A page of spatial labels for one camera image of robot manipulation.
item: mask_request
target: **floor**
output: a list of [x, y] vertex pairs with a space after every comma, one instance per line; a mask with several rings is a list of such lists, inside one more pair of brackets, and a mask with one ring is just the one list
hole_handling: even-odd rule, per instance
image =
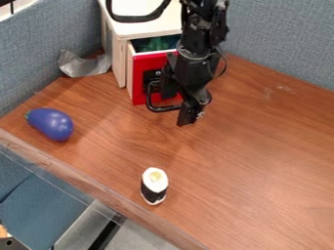
[[[107, 235], [103, 235], [110, 225], [110, 219], [115, 222], [114, 227]], [[130, 220], [119, 217], [114, 211], [95, 201], [56, 242], [55, 250], [61, 249], [177, 250], [178, 248]]]

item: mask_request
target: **wooden table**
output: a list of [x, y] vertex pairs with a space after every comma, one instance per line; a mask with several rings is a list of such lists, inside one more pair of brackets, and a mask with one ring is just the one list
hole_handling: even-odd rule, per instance
[[[132, 106], [111, 73], [61, 77], [1, 119], [1, 144], [185, 249], [334, 249], [334, 94], [230, 57], [192, 126], [178, 112]], [[55, 143], [26, 124], [30, 109], [68, 113]], [[140, 197], [148, 166], [167, 199]]]

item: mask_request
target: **green object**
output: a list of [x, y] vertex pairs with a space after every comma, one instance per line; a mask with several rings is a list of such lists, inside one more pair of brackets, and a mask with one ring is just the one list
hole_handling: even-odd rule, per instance
[[31, 112], [31, 110], [28, 111], [28, 112], [24, 115], [25, 120], [27, 120], [27, 119], [29, 118], [29, 113], [30, 113], [30, 112]]
[[151, 52], [175, 49], [180, 35], [161, 36], [133, 40], [136, 52]]

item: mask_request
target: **cubicle wall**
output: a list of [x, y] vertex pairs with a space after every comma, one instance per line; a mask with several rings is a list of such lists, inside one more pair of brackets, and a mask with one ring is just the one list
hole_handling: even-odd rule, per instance
[[38, 0], [0, 21], [0, 117], [60, 76], [60, 48], [99, 49], [100, 30], [96, 0]]
[[334, 2], [231, 0], [226, 48], [334, 90]]

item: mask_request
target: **purple eggplant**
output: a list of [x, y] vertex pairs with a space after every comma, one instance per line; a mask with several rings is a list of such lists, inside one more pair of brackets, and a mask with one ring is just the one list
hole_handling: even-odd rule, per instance
[[27, 122], [54, 141], [67, 140], [73, 132], [73, 121], [65, 113], [51, 108], [36, 108], [25, 116]]

